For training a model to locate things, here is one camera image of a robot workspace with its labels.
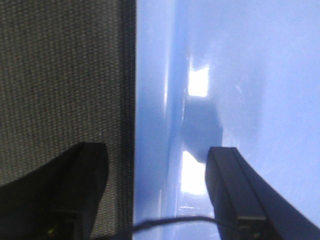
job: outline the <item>gray fabric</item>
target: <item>gray fabric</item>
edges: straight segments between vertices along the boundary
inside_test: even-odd
[[[78,142],[110,174],[93,237],[132,223],[135,2],[0,1],[0,185]]]

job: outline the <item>black wire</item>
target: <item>black wire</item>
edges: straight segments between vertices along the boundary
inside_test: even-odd
[[[178,216],[178,217],[162,218],[157,220],[146,220],[114,236],[109,236],[109,237],[103,236],[103,237],[95,238],[94,240],[129,240],[131,239],[132,234],[140,231],[148,230],[153,227],[163,226],[168,224],[175,224],[175,223],[183,223],[183,222],[196,222],[196,221],[213,223],[220,227],[226,228],[236,234],[239,234],[239,235],[242,234],[242,232],[236,227],[234,227],[233,225],[215,218],[211,218],[207,216]]]

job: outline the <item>light blue surface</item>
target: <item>light blue surface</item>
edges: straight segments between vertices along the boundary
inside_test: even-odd
[[[213,216],[203,164],[237,147],[320,226],[319,1],[138,0],[134,222]],[[136,240],[218,240],[177,224]]]

